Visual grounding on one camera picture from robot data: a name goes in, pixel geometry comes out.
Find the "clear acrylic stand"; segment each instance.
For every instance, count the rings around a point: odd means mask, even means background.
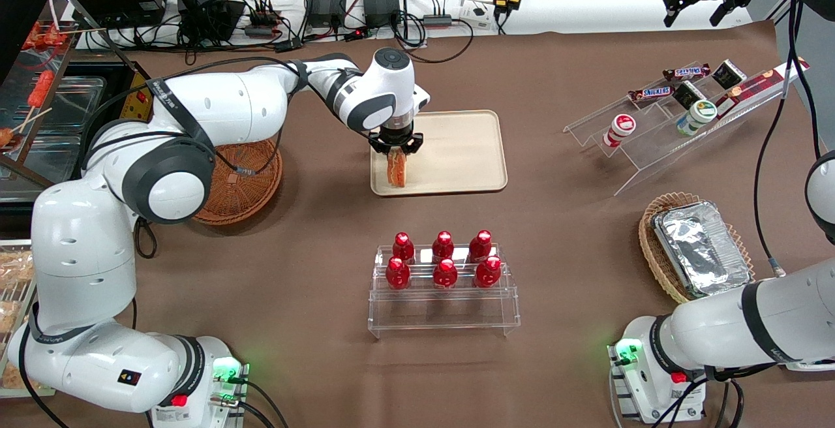
[[[701,64],[693,62],[686,67],[697,65]],[[756,74],[755,77],[763,73],[764,71]],[[693,80],[691,83],[702,92],[707,100],[714,103],[727,92],[711,76]],[[656,80],[642,89],[665,84],[670,84],[670,82]],[[693,151],[693,149],[701,147],[709,140],[735,131],[736,128],[739,128],[740,123],[733,123],[734,121],[742,119],[743,115],[778,97],[781,94],[782,86],[769,90],[770,93],[762,100],[741,110],[731,110],[722,119],[702,128],[695,136],[684,136],[677,130],[676,122],[685,115],[686,110],[672,97],[665,97],[648,105],[636,104],[629,97],[624,97],[591,115],[573,122],[563,132],[572,133],[581,146],[594,142],[606,157],[612,157],[616,152],[623,152],[635,167],[636,172],[622,187],[615,191],[615,196],[617,196],[627,188],[634,187],[634,185],[668,169],[680,157]],[[609,130],[612,119],[620,114],[631,115],[635,118],[636,128],[619,146],[611,148],[603,143],[603,135]]]
[[[376,338],[384,330],[412,329],[502,329],[504,335],[519,327],[519,295],[504,253],[493,244],[493,254],[502,259],[502,276],[492,288],[474,288],[476,265],[467,264],[468,244],[456,244],[453,261],[459,268],[454,288],[435,288],[432,246],[415,246],[415,264],[409,265],[409,288],[393,290],[386,279],[391,247],[376,251],[368,298],[368,330]]]

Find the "brown table surface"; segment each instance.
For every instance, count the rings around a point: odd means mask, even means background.
[[[433,39],[423,51],[442,57],[464,42]],[[343,51],[365,68],[387,44],[393,43],[311,44],[292,57]],[[151,75],[185,68],[181,54],[134,55]],[[198,63],[243,56],[201,55]],[[155,227],[158,258],[137,262],[138,329],[223,339],[252,363],[252,380],[272,394],[291,428],[611,428],[605,345],[631,319],[675,308],[638,244],[637,221],[653,198],[689,191],[716,202],[748,245],[758,276],[769,276],[751,189],[776,102],[618,197],[612,194],[631,175],[628,164],[581,149],[562,130],[662,69],[694,59],[715,66],[727,57],[748,74],[776,66],[773,27],[480,37],[453,62],[418,65],[417,82],[433,98],[426,110],[490,109],[501,118],[509,184],[478,195],[375,196],[367,142],[336,122],[315,95],[298,95],[281,140],[283,184],[263,214],[229,228]],[[835,252],[806,210],[811,164],[809,117],[793,91],[761,179],[763,228],[790,272]],[[507,338],[447,330],[376,341],[367,330],[376,246],[400,230],[426,243],[441,229],[468,241],[480,228],[505,247],[522,326]],[[129,322],[128,312],[120,319]],[[743,426],[831,426],[831,380],[785,369],[746,378]],[[712,426],[721,387],[708,392],[707,419],[681,425]],[[142,415],[62,393],[47,403],[73,428],[145,426]],[[27,399],[0,401],[0,416],[2,426],[50,425]]]

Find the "red bottle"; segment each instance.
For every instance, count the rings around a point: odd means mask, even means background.
[[[480,231],[470,241],[470,253],[467,256],[468,264],[480,264],[490,256],[493,249],[493,236],[490,231]]]
[[[491,255],[478,264],[478,267],[475,269],[475,274],[472,276],[472,286],[476,286],[476,288],[490,288],[490,286],[498,283],[498,279],[501,277],[502,261],[497,256]]]
[[[440,264],[441,260],[445,258],[453,258],[454,250],[453,235],[447,231],[439,232],[438,238],[432,244],[432,263]]]
[[[459,280],[459,270],[455,267],[453,260],[450,258],[441,260],[432,273],[432,280],[435,282],[435,288],[454,288],[455,282]]]
[[[392,256],[388,259],[388,266],[386,267],[386,279],[388,286],[391,289],[406,289],[410,284],[409,265],[406,265],[403,260]]]
[[[415,244],[406,232],[399,232],[394,236],[394,245],[391,246],[391,255],[400,258],[405,264],[415,262]]]

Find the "foil container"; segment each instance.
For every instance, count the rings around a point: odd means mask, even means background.
[[[659,212],[652,224],[681,284],[693,298],[753,281],[745,258],[712,202]]]

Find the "round wicker basket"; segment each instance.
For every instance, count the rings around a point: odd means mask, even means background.
[[[257,170],[269,160],[274,148],[275,144],[271,140],[262,140],[256,143],[222,145],[217,151],[233,166]],[[218,160],[212,173],[209,200],[194,219],[211,226],[224,226],[245,220],[266,205],[278,189],[279,182],[280,152],[275,154],[275,158],[262,173],[254,176],[239,175]]]
[[[653,230],[651,221],[657,212],[684,207],[698,201],[701,201],[700,198],[690,193],[667,193],[661,195],[653,200],[646,208],[644,216],[641,217],[641,223],[638,225],[638,238],[641,241],[641,250],[644,252],[647,264],[650,264],[650,270],[652,270],[653,276],[656,277],[656,281],[677,303],[686,303],[687,301],[692,301],[694,298],[691,298],[687,294],[687,291],[685,291],[684,286],[681,284],[678,274],[670,262],[670,258],[668,258],[664,247],[661,246],[656,236],[656,232]],[[739,247],[739,251],[742,253],[742,257],[748,265],[748,270],[754,276],[751,258],[748,256],[748,251],[742,244],[742,238],[739,237],[739,234],[737,234],[733,226],[728,223],[725,223],[725,226],[728,228],[728,232],[731,233],[731,237],[733,237],[736,246]]]

